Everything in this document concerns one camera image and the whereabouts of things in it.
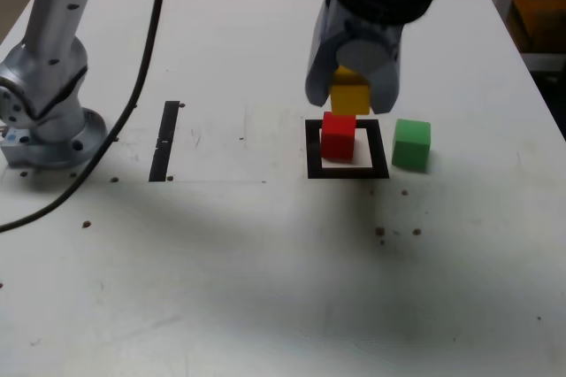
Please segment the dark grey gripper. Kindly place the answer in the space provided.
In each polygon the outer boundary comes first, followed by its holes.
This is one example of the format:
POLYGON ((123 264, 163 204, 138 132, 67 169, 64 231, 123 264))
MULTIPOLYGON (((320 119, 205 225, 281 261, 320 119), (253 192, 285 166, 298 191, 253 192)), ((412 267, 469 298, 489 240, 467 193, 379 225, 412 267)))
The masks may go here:
POLYGON ((371 23, 340 8, 336 0, 324 0, 313 32, 306 74, 305 93, 309 102, 319 107, 325 104, 337 58, 340 65, 358 73, 368 83, 372 111, 389 113, 400 90, 399 51, 403 29, 403 24, 371 23))

